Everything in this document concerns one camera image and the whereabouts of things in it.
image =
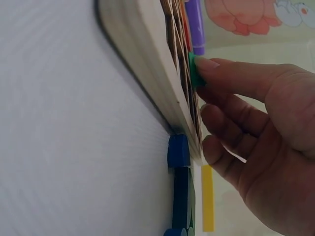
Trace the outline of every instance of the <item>fingernail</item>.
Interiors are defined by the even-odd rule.
[[[202,113],[202,110],[204,110],[206,107],[208,106],[208,104],[203,104],[200,108],[200,115]]]
[[[195,57],[194,61],[195,61],[196,66],[202,70],[214,69],[220,65],[210,59],[206,59],[204,57],[199,57],[199,56]]]

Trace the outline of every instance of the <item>illustration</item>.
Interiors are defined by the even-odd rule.
[[[315,12],[304,3],[291,0],[205,0],[208,17],[217,26],[234,34],[267,35],[270,27],[315,29]]]

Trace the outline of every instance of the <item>blue plastic piece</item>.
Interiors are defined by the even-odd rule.
[[[187,236],[185,229],[169,229],[165,231],[164,236]]]
[[[169,168],[190,166],[190,153],[186,135],[173,135],[169,138],[167,164]]]
[[[173,224],[174,229],[188,229],[191,224],[191,172],[189,167],[175,169]]]

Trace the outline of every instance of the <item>green tab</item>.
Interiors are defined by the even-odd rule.
[[[195,89],[198,86],[205,86],[206,82],[202,79],[202,77],[197,72],[197,67],[194,62],[194,58],[196,56],[193,53],[188,53],[189,58],[189,69],[190,69],[190,79],[192,88]]]

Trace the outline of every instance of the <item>finger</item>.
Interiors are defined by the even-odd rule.
[[[238,188],[244,163],[230,154],[215,136],[207,136],[202,146],[209,165],[235,188]]]
[[[216,92],[208,87],[197,88],[197,93],[202,100],[218,106],[243,131],[255,137],[262,133],[269,120],[266,113],[231,93]]]
[[[201,118],[207,130],[218,137],[229,150],[248,159],[257,143],[257,138],[245,134],[217,106],[205,105],[201,111]]]
[[[199,74],[211,86],[261,102],[264,102],[266,94],[276,79],[296,68],[292,65],[222,61],[218,66],[217,62],[203,57],[196,57],[195,63]]]

